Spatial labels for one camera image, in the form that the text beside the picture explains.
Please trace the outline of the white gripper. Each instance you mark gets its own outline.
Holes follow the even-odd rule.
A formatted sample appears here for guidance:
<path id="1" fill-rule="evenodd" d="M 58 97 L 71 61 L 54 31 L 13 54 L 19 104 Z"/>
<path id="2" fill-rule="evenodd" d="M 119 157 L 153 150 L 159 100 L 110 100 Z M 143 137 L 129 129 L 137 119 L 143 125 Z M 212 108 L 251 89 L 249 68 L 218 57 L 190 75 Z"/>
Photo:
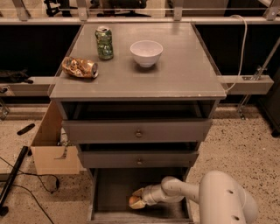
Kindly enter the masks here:
<path id="1" fill-rule="evenodd" d="M 134 191 L 132 195 L 137 197 L 142 196 L 142 199 L 129 201 L 129 207 L 132 209 L 142 209 L 146 205 L 153 206 L 161 202 L 163 199 L 161 185 L 148 185 L 145 188 L 140 188 Z"/>

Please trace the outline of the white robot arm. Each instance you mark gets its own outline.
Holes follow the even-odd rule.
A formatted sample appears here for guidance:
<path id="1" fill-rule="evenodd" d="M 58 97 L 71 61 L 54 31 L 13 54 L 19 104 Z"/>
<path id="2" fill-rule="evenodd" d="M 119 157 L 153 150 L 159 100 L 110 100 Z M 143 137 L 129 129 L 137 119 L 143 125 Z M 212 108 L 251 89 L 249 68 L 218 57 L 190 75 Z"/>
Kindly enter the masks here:
<path id="1" fill-rule="evenodd" d="M 182 199 L 199 205 L 200 224 L 253 224 L 258 216 L 258 205 L 252 195 L 222 171 L 206 173 L 198 185 L 167 176 L 158 185 L 133 192 L 129 207 L 141 209 Z"/>

